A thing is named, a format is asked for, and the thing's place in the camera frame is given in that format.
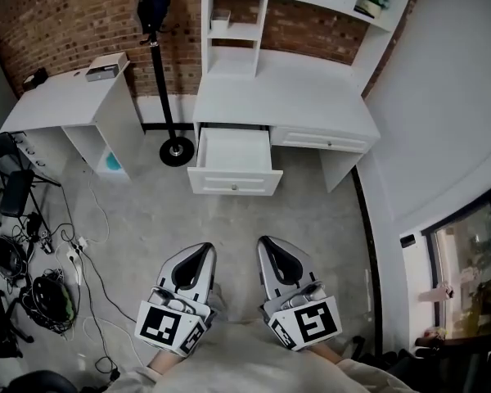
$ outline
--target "window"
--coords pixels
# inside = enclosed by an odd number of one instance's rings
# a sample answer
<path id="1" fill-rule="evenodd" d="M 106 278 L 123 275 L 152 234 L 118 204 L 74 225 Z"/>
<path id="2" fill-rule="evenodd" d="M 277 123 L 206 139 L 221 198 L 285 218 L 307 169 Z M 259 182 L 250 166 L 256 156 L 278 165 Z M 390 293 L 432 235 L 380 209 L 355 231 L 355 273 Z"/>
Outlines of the window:
<path id="1" fill-rule="evenodd" d="M 446 282 L 454 290 L 435 303 L 435 324 L 447 339 L 491 335 L 491 190 L 422 234 L 434 287 Z"/>

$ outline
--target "white wall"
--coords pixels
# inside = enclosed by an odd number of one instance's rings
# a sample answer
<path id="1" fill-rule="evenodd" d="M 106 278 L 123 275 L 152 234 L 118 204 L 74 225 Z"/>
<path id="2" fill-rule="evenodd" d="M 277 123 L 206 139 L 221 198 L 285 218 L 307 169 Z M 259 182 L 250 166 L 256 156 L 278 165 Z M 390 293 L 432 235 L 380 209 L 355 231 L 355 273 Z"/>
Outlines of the white wall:
<path id="1" fill-rule="evenodd" d="M 385 203 L 369 213 L 391 318 L 409 307 L 415 279 L 399 275 L 406 272 L 399 235 L 491 187 L 491 0 L 418 0 L 367 105 L 381 140 L 359 172 L 368 208 Z M 386 324 L 388 345 L 405 346 L 409 322 Z"/>

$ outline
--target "potted plant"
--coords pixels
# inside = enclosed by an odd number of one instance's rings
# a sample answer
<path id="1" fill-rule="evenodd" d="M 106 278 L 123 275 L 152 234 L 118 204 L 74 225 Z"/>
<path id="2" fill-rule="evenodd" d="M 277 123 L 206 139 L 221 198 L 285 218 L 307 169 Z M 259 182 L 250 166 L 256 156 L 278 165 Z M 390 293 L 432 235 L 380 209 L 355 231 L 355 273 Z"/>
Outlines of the potted plant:
<path id="1" fill-rule="evenodd" d="M 389 6 L 390 0 L 358 0 L 356 8 L 374 19 L 378 19 L 382 9 L 387 9 Z"/>

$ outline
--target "open drawer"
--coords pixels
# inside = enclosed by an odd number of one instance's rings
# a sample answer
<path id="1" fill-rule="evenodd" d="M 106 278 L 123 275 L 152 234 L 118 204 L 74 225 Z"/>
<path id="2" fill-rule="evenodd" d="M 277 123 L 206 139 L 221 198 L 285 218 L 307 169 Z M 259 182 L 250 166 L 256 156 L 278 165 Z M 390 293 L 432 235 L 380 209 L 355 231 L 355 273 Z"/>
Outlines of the open drawer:
<path id="1" fill-rule="evenodd" d="M 275 192 L 283 174 L 272 169 L 268 131 L 206 128 L 196 167 L 187 173 L 194 193 L 264 196 Z"/>

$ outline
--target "black object on desk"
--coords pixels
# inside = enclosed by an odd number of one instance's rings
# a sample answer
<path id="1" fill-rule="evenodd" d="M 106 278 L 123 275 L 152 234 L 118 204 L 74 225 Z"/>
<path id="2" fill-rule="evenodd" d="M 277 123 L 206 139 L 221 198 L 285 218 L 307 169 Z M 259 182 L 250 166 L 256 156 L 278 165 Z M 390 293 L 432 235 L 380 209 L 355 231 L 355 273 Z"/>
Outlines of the black object on desk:
<path id="1" fill-rule="evenodd" d="M 47 80 L 49 76 L 47 75 L 46 69 L 44 67 L 36 70 L 31 76 L 24 80 L 22 83 L 22 88 L 24 91 L 33 90 L 43 82 Z"/>

